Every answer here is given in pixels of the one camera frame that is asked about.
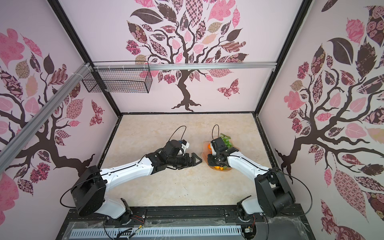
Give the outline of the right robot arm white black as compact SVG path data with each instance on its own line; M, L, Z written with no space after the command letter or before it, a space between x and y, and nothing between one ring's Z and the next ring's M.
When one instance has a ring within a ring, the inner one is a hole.
M228 167L240 171L254 181L256 196L246 197L237 203L237 212L242 220L253 214L274 218L296 201L293 191L279 168L268 168L243 155L239 149L228 148L221 138L210 142L208 154L210 167Z

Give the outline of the green grape bunch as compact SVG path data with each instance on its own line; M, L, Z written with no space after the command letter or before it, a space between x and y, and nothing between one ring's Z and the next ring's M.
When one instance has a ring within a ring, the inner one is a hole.
M228 149L232 148L234 145L231 142L231 137L228 135L225 135L223 133L220 134L221 139L224 141L225 145L227 146Z

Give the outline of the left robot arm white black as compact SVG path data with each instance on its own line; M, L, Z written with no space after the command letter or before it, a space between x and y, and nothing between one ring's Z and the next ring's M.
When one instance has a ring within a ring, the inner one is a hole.
M187 153L188 147L185 140L169 140L164 147L138 161L101 170L96 166L86 169L70 190L78 215L101 214L119 221L121 225L128 224L134 214L127 201L112 200L107 196L108 191L165 169L182 170L202 163L203 160L195 153Z

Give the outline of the pink petal-shaped fruit bowl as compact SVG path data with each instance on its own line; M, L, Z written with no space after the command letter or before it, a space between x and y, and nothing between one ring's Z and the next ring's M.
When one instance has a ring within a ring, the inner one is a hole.
M204 143L204 149L203 149L203 153L202 153L202 158L206 162L207 165L208 165L208 154L212 153L211 150L208 149L208 144L210 144L210 142L205 142ZM213 169L213 170L216 170L216 171L221 171L221 170L218 169L218 167L210 167L210 168ZM231 169L232 169L231 167L230 168L226 168L222 172L227 172L227 171L230 171Z

